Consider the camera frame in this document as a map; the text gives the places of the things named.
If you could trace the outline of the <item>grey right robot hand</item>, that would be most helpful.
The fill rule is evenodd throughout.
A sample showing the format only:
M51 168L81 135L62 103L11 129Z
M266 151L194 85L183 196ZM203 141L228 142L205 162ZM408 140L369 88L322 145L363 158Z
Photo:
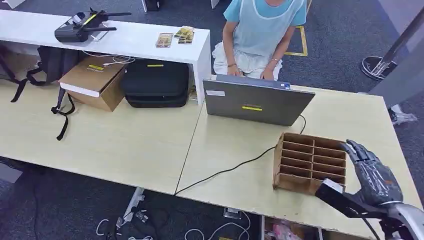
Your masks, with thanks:
M370 150L354 140L340 143L354 166L360 189L354 196L370 206L403 202L401 187L392 170Z

